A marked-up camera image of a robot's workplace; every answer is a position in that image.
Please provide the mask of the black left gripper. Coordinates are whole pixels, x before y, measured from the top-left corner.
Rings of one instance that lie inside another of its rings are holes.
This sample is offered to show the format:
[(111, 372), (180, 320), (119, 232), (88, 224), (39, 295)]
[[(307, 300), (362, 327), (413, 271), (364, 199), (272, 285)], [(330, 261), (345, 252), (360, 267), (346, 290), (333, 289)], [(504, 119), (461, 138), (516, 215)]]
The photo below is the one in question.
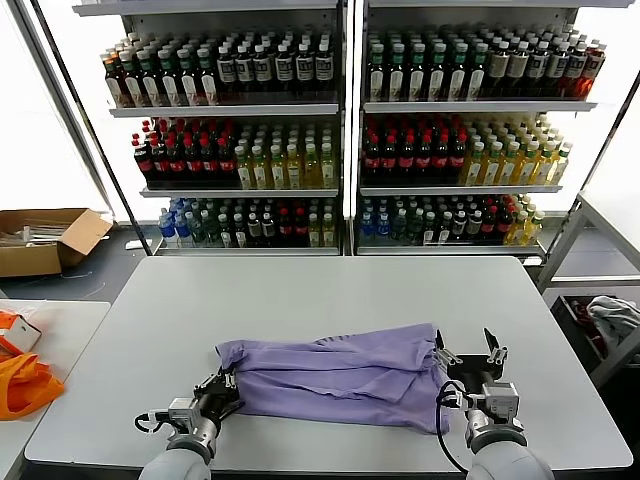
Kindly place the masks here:
[(198, 399), (200, 415), (214, 423), (222, 422), (244, 406), (232, 370), (220, 368), (196, 385), (193, 393)]

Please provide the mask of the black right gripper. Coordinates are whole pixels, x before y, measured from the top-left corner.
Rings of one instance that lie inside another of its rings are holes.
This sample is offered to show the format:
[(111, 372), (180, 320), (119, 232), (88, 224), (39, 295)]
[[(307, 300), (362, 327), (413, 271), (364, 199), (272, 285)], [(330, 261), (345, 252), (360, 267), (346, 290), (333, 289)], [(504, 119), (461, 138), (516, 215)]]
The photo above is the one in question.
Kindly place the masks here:
[(501, 346), (497, 337), (487, 328), (483, 329), (489, 348), (488, 354), (464, 354), (457, 356), (445, 345), (439, 329), (435, 335), (435, 354), (442, 369), (447, 369), (450, 380), (460, 381), (468, 393), (480, 394), (485, 384), (499, 380), (508, 348)]

